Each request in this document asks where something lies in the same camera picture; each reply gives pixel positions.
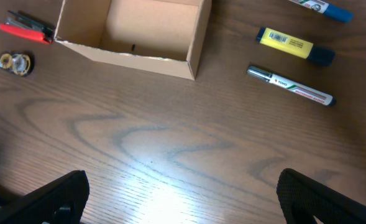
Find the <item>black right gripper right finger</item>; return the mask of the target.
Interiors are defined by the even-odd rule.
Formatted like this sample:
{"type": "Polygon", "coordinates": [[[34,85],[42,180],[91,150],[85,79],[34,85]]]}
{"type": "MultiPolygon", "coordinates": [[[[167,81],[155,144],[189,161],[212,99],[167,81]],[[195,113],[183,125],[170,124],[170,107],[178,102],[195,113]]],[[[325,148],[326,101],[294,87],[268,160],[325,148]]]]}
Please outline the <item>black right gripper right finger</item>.
{"type": "Polygon", "coordinates": [[[277,196],[287,224],[366,224],[366,206],[293,170],[284,169],[277,196]]]}

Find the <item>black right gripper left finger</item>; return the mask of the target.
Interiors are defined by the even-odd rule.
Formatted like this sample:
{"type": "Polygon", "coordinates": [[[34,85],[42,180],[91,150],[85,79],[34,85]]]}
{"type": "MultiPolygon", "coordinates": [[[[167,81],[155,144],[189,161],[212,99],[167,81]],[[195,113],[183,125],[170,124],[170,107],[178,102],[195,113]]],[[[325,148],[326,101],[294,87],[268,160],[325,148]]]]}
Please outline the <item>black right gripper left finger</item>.
{"type": "Polygon", "coordinates": [[[74,170],[15,201],[0,198],[0,223],[79,224],[88,197],[86,172],[74,170]]]}

